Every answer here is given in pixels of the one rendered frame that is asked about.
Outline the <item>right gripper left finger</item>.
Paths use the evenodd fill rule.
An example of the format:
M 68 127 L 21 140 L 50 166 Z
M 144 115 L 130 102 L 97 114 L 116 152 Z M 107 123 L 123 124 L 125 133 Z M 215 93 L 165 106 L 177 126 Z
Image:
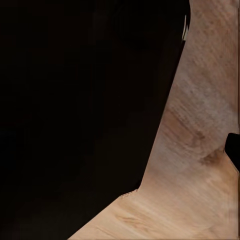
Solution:
M 25 142 L 21 133 L 0 138 L 0 192 L 25 152 Z

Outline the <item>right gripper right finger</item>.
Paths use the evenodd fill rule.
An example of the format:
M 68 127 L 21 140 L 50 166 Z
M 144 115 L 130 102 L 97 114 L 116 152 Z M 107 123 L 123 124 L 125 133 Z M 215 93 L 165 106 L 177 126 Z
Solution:
M 229 133 L 224 150 L 240 172 L 240 134 Z

